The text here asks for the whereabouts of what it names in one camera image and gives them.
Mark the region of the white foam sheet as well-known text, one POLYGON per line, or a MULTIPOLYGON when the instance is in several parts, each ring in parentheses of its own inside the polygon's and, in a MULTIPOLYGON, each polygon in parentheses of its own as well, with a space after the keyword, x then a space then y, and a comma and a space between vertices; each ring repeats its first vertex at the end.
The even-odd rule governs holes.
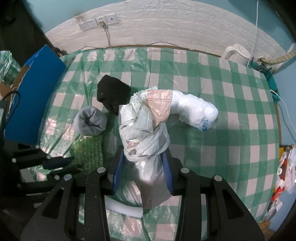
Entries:
POLYGON ((108 210, 136 218, 142 218, 144 212, 142 207, 128 206, 108 197, 105 198, 105 206, 108 210))

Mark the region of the green bubble wrap sheet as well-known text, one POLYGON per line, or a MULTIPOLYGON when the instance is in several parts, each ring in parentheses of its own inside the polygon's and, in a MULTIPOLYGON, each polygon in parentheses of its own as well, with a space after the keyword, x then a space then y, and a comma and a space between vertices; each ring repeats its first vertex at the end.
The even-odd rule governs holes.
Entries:
POLYGON ((74 157, 70 166, 79 170, 79 175, 88 175, 103 166, 102 135, 84 137, 74 141, 70 147, 70 155, 74 157))

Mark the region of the grey sock ball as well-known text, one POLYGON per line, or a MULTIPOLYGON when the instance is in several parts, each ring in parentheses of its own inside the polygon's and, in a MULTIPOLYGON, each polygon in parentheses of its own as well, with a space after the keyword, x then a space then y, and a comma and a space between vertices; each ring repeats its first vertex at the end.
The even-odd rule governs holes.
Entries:
POLYGON ((83 136, 98 136, 106 129, 107 116, 99 109, 87 106, 78 111, 73 126, 83 136))

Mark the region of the white plastic bag bundle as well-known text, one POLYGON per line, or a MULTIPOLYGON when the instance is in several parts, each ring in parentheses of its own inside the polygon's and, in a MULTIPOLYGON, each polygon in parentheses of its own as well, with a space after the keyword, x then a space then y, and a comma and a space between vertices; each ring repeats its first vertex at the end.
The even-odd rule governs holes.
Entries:
POLYGON ((119 110, 119 134, 127 166, 144 209, 152 209, 171 197, 161 157, 170 144, 166 121, 171 114, 205 131, 217 119, 218 109, 192 94, 153 86, 135 93, 119 110))

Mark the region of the black sock ball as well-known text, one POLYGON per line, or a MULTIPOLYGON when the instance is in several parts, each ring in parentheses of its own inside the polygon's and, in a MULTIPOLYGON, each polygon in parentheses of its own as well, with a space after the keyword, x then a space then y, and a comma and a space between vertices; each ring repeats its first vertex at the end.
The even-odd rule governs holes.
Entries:
POLYGON ((96 99, 111 114, 118 116, 119 107, 127 104, 130 93, 130 86, 115 77, 104 75, 97 84, 96 99))

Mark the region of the blue cardboard box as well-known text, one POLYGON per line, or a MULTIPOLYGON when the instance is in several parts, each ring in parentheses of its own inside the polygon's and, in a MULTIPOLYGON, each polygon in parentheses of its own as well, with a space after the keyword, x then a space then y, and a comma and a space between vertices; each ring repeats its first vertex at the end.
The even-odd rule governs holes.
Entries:
POLYGON ((28 70, 22 74, 17 88, 20 96, 13 96, 11 107, 16 110, 6 124, 4 139, 25 145, 37 145, 47 103, 66 65, 45 45, 24 66, 28 70))

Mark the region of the green checkered tablecloth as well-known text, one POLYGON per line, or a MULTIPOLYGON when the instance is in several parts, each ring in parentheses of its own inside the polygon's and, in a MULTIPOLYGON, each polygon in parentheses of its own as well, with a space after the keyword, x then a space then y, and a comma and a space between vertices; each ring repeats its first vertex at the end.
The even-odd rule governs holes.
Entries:
POLYGON ((262 221, 276 180, 278 122, 265 76, 251 68, 192 51, 113 48, 61 58, 64 73, 38 127, 41 148, 69 156, 81 138, 73 119, 86 106, 103 109, 97 84, 116 77, 138 92, 150 87, 192 94, 172 102, 166 121, 171 154, 199 175, 221 175, 256 221, 262 221))

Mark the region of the green checkered side cloth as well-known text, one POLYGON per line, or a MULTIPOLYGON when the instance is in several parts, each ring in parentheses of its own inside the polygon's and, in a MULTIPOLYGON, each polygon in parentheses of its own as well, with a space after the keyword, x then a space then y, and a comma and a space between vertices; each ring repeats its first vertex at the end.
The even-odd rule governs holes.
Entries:
POLYGON ((0 78, 8 87, 13 85, 15 78, 20 73, 21 66, 13 58, 10 51, 1 51, 0 54, 0 78))

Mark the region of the red white bag pile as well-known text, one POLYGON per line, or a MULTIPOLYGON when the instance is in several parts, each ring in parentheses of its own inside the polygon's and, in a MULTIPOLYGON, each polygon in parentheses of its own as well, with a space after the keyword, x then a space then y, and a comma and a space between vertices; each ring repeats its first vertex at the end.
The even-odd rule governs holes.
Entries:
POLYGON ((276 173, 276 183, 263 220, 271 221, 283 206, 281 194, 295 192, 295 145, 280 147, 280 160, 276 173))

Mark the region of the white electric kettle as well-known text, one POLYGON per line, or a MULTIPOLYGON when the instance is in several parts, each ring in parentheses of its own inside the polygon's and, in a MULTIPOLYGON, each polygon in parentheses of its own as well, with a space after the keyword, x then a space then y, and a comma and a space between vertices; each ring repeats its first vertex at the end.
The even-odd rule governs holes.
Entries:
POLYGON ((234 44, 224 50, 221 58, 247 66, 250 60, 250 53, 242 45, 234 44))

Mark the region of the beige wrapped pipe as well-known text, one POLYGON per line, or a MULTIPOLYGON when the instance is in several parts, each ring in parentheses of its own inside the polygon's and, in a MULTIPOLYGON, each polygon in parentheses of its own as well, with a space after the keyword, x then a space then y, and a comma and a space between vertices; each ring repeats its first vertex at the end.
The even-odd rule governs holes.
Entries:
POLYGON ((296 56, 296 49, 288 52, 287 54, 275 58, 275 59, 265 59, 265 58, 259 58, 259 61, 262 64, 266 64, 266 65, 276 65, 276 64, 280 64, 280 63, 284 63, 286 61, 289 61, 290 59, 294 58, 296 56))

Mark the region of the white wall socket strip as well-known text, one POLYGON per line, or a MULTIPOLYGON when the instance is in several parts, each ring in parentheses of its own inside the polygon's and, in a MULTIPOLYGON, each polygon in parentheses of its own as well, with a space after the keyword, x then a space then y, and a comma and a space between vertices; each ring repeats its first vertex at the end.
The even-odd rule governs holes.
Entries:
POLYGON ((118 17, 116 13, 111 13, 103 16, 98 16, 91 20, 86 20, 84 22, 79 23, 79 27, 82 31, 88 31, 91 29, 104 27, 110 24, 118 23, 118 17))

